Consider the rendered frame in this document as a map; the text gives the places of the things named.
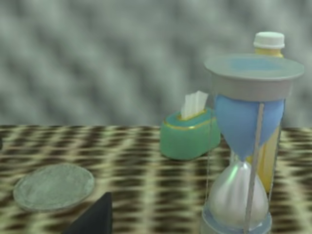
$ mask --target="white tissue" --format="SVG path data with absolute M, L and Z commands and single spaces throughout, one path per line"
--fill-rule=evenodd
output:
M 202 91 L 186 95 L 185 102 L 181 108 L 182 119 L 191 118 L 202 112 L 205 109 L 207 99 L 208 94 Z

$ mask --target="blurry gray background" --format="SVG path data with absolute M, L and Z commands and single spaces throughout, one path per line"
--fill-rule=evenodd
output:
M 312 126 L 312 0 L 0 0 L 0 124 L 158 125 L 259 31 L 306 66 L 284 126 Z

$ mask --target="table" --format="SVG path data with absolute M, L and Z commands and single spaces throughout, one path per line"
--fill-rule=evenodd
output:
M 59 234 L 106 191 L 113 193 L 114 234 L 197 234 L 205 199 L 207 157 L 179 162 L 159 153 L 158 127 L 2 126 L 0 233 Z M 281 134 L 271 212 L 273 233 L 312 233 L 312 129 Z M 228 165 L 225 141 L 211 152 L 209 179 Z M 80 205 L 28 213 L 14 184 L 48 164 L 69 162 L 96 178 Z

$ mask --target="black object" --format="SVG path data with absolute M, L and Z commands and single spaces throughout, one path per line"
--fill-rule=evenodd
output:
M 105 193 L 62 234 L 112 234 L 112 194 Z

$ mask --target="hourglass top cap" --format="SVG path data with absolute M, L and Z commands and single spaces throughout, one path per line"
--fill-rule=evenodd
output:
M 282 49 L 285 47 L 285 36 L 278 32 L 259 32 L 255 35 L 253 45 L 262 49 Z
M 244 101 L 285 99 L 304 73 L 298 62 L 257 54 L 218 56 L 205 62 L 214 92 Z

